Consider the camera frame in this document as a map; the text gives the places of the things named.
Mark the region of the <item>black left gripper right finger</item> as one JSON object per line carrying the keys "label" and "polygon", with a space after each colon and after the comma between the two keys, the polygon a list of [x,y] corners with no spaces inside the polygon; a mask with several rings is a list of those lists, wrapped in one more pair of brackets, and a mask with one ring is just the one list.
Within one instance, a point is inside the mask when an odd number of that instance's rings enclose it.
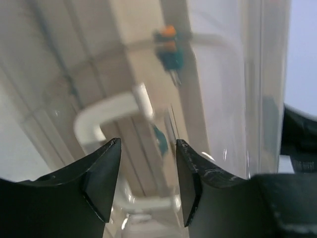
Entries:
{"label": "black left gripper right finger", "polygon": [[314,238],[315,174],[235,176],[176,141],[184,226],[192,238]]}

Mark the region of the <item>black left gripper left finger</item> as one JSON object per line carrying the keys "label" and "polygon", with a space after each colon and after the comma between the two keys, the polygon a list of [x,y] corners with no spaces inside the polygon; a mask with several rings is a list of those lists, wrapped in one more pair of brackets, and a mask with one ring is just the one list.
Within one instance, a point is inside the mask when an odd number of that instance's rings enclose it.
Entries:
{"label": "black left gripper left finger", "polygon": [[121,140],[35,181],[0,181],[3,238],[101,238],[109,222]]}

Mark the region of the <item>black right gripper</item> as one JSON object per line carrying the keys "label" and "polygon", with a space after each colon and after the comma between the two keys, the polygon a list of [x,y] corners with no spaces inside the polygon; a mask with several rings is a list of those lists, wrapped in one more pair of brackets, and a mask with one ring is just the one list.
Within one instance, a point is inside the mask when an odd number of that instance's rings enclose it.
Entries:
{"label": "black right gripper", "polygon": [[280,154],[290,157],[295,173],[317,172],[317,118],[284,105]]}

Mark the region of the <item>green handle long screwdriver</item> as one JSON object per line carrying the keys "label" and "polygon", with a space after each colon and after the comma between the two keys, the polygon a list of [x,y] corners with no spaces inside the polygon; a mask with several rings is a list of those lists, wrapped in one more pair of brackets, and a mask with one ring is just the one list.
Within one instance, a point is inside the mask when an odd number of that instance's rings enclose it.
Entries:
{"label": "green handle long screwdriver", "polygon": [[164,157],[166,153],[168,152],[168,142],[165,137],[165,134],[161,130],[159,130],[159,128],[155,124],[152,124],[152,128],[154,130],[154,134],[156,137],[160,155]]}

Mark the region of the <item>beige toolbox with clear lid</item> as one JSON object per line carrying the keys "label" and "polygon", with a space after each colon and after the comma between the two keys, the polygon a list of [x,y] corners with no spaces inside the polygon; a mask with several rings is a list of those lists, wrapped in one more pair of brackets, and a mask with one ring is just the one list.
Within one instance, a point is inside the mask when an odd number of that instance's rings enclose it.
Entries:
{"label": "beige toolbox with clear lid", "polygon": [[[242,178],[278,171],[289,0],[3,0],[0,177],[36,180],[122,141],[103,237],[186,238],[176,140]],[[191,33],[182,85],[153,33]],[[168,142],[160,155],[152,124]]]}

